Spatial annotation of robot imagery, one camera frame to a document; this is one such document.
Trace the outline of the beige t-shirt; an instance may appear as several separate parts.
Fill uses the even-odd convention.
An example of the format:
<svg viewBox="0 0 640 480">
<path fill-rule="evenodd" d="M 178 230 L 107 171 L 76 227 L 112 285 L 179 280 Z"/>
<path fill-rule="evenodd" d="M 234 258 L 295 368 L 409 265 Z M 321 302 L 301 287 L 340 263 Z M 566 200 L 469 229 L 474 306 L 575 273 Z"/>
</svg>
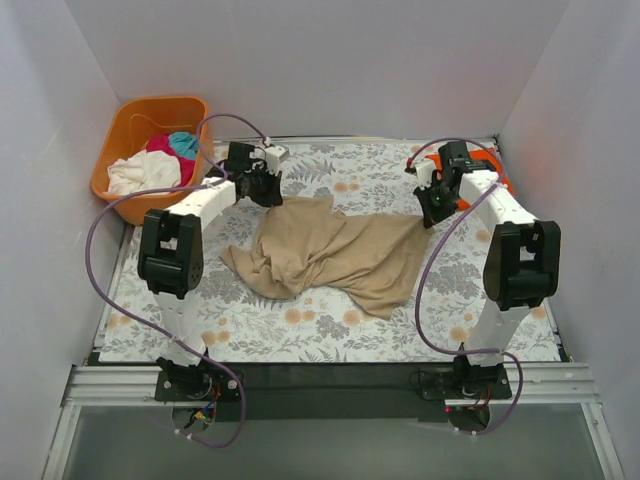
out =
<svg viewBox="0 0 640 480">
<path fill-rule="evenodd" d="M 221 260 L 266 298 L 331 287 L 388 320 L 411 297 L 431 237 L 419 216 L 346 215 L 330 197 L 288 197 L 267 211 L 250 249 L 230 246 Z"/>
</svg>

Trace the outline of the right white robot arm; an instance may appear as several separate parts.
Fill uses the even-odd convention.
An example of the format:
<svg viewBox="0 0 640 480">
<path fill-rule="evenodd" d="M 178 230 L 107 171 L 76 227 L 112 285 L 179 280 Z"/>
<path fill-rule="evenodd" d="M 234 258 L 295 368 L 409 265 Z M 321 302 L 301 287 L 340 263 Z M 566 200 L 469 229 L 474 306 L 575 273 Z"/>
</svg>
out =
<svg viewBox="0 0 640 480">
<path fill-rule="evenodd" d="M 465 139 L 435 144 L 435 159 L 412 155 L 405 167 L 417 180 L 424 227 L 448 218 L 460 225 L 476 213 L 491 239 L 482 274 L 486 300 L 476 327 L 449 351 L 451 362 L 418 372 L 418 391 L 426 400 L 508 399 L 507 347 L 525 317 L 557 291 L 561 229 L 520 205 L 495 150 L 478 159 Z"/>
</svg>

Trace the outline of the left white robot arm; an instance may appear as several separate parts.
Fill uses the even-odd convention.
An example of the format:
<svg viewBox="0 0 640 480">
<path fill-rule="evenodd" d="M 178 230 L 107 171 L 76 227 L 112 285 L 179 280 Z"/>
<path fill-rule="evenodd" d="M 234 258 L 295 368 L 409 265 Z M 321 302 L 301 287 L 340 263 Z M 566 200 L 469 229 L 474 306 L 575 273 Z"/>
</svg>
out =
<svg viewBox="0 0 640 480">
<path fill-rule="evenodd" d="M 202 357 L 207 347 L 196 329 L 195 290 L 204 273 L 203 233 L 223 211 L 245 197 L 262 207 L 283 203 L 280 165 L 289 156 L 281 145 L 232 142 L 220 168 L 213 167 L 199 189 L 144 217 L 138 275 L 160 307 L 170 346 L 157 363 L 169 385 L 200 400 L 214 385 L 212 368 Z"/>
</svg>

